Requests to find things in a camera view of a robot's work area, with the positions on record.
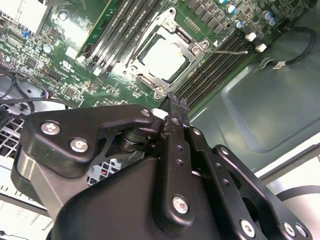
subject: green circuit board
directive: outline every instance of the green circuit board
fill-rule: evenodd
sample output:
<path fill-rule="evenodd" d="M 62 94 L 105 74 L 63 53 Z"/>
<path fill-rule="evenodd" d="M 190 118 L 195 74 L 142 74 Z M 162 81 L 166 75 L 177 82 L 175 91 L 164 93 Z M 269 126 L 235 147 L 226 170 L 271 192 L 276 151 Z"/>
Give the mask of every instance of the green circuit board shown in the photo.
<path fill-rule="evenodd" d="M 136 16 L 132 16 L 132 26 L 135 23 L 134 19 L 138 21 L 138 13 L 142 13 L 142 7 L 146 4 L 142 4 L 143 1 L 139 3 L 139 0 L 129 2 L 137 2 L 137 6 L 141 8 L 139 12 L 137 7 Z M 214 51 L 237 29 L 237 21 L 244 27 L 251 28 L 257 38 L 268 46 L 281 33 L 277 27 L 283 21 L 295 21 L 313 4 L 312 2 L 233 0 L 218 4 L 216 0 L 160 0 L 155 4 L 156 7 L 152 8 L 150 17 L 145 18 L 143 27 L 136 30 L 135 37 L 127 42 L 123 40 L 122 45 L 117 45 L 114 49 L 115 55 L 122 51 L 124 46 L 126 48 L 121 57 L 114 58 L 113 62 L 119 63 L 126 59 L 138 44 L 139 36 L 142 36 L 154 15 L 159 15 L 169 8 L 176 9 L 174 21 L 180 28 L 197 42 L 207 40 L 209 50 Z M 115 65 L 104 75 L 102 74 L 106 68 L 101 67 L 102 73 L 97 74 L 89 67 L 93 57 L 87 55 L 88 47 L 99 43 L 105 28 L 119 14 L 122 4 L 123 0 L 67 0 L 65 4 L 48 10 L 39 33 L 27 35 L 24 26 L 10 21 L 4 17 L 6 14 L 2 13 L 0 66 L 33 75 L 54 93 L 55 98 L 70 102 L 79 108 L 132 103 L 142 104 L 147 108 L 158 107 L 164 96 L 155 97 L 154 89 L 122 67 Z M 231 4 L 236 10 L 227 13 L 227 7 Z M 271 24 L 270 20 L 264 18 L 266 11 L 273 15 L 276 23 Z M 185 80 L 210 55 L 210 52 L 205 52 L 202 60 L 193 67 Z"/>

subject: screw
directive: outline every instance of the screw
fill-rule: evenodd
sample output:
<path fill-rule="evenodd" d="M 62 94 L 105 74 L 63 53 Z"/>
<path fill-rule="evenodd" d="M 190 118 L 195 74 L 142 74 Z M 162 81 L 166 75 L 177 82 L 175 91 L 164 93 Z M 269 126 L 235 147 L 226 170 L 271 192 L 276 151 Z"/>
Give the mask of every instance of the screw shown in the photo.
<path fill-rule="evenodd" d="M 298 230 L 299 233 L 302 234 L 302 236 L 304 236 L 305 238 L 308 236 L 306 231 L 303 229 L 302 226 L 300 226 L 299 224 L 295 225 L 295 228 Z"/>
<path fill-rule="evenodd" d="M 197 129 L 197 128 L 194 128 L 194 129 L 193 129 L 193 132 L 194 132 L 195 134 L 197 134 L 197 135 L 201 135 L 201 132 L 200 132 L 199 129 Z"/>
<path fill-rule="evenodd" d="M 174 196 L 172 199 L 175 210 L 180 214 L 186 214 L 189 210 L 186 200 L 180 196 Z"/>
<path fill-rule="evenodd" d="M 75 138 L 70 142 L 70 147 L 73 151 L 78 153 L 84 153 L 88 150 L 89 146 L 88 144 L 82 140 L 81 138 Z"/>
<path fill-rule="evenodd" d="M 224 147 L 221 147 L 220 149 L 221 149 L 221 152 L 222 152 L 223 154 L 229 155 L 229 152 L 228 152 L 227 149 L 225 149 Z"/>
<path fill-rule="evenodd" d="M 254 227 L 247 220 L 242 219 L 240 221 L 240 225 L 245 234 L 247 234 L 250 238 L 254 238 L 256 233 Z"/>
<path fill-rule="evenodd" d="M 180 124 L 179 120 L 176 119 L 175 117 L 172 117 L 172 118 L 171 118 L 171 121 L 172 121 L 174 124 L 176 124 L 176 125 L 179 125 L 179 124 Z"/>
<path fill-rule="evenodd" d="M 142 113 L 143 115 L 145 115 L 146 117 L 150 117 L 150 113 L 149 113 L 149 111 L 148 111 L 147 109 L 142 109 L 142 110 L 141 110 L 141 113 Z"/>
<path fill-rule="evenodd" d="M 130 67 L 130 71 L 131 71 L 132 73 L 135 73 L 135 72 L 137 71 L 137 68 L 136 68 L 135 66 L 131 66 L 131 67 Z"/>
<path fill-rule="evenodd" d="M 46 122 L 46 123 L 42 124 L 41 130 L 42 130 L 42 132 L 44 132 L 45 134 L 48 134 L 48 135 L 56 135 L 56 134 L 60 133 L 59 125 L 56 123 L 53 123 L 53 122 Z"/>
<path fill-rule="evenodd" d="M 289 223 L 284 222 L 283 225 L 284 225 L 286 232 L 289 235 L 291 235 L 292 237 L 294 237 L 296 235 L 295 230 L 292 228 L 292 226 Z"/>
<path fill-rule="evenodd" d="M 198 54 L 200 52 L 200 49 L 196 46 L 195 48 L 193 48 L 193 53 L 194 54 Z"/>

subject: black plastic arm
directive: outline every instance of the black plastic arm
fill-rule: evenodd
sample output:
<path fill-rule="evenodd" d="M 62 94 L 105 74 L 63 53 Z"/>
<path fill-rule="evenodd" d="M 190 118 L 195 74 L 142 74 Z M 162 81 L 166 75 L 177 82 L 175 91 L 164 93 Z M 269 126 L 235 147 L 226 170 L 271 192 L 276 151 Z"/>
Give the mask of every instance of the black plastic arm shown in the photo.
<path fill-rule="evenodd" d="M 78 178 L 87 173 L 100 139 L 106 139 L 108 149 L 124 128 L 148 127 L 154 120 L 153 114 L 138 104 L 39 112 L 24 124 L 20 144 L 30 158 L 59 175 Z M 60 132 L 45 134 L 41 129 L 44 123 L 57 124 Z M 75 138 L 88 144 L 87 151 L 71 149 Z"/>

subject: cpu socket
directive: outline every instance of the cpu socket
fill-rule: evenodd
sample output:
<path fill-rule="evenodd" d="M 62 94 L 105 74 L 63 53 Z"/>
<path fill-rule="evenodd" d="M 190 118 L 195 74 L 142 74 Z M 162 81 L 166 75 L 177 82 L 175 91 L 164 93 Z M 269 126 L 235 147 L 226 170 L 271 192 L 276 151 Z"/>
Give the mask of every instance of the cpu socket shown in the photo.
<path fill-rule="evenodd" d="M 144 31 L 131 59 L 129 72 L 154 90 L 156 99 L 167 95 L 203 59 L 209 42 L 195 41 L 177 22 L 176 9 L 156 16 Z"/>

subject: white connector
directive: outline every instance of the white connector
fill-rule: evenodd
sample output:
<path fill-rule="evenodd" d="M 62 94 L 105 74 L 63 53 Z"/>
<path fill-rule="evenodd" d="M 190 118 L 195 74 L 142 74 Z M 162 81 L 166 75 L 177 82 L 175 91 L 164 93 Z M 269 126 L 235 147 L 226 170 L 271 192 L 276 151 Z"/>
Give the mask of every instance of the white connector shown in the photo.
<path fill-rule="evenodd" d="M 251 32 L 247 35 L 245 35 L 245 39 L 247 39 L 249 42 L 252 42 L 253 40 L 255 40 L 257 37 L 257 35 L 254 32 Z"/>
<path fill-rule="evenodd" d="M 267 49 L 267 46 L 264 43 L 255 47 L 255 50 L 259 53 L 263 53 L 266 49 Z"/>

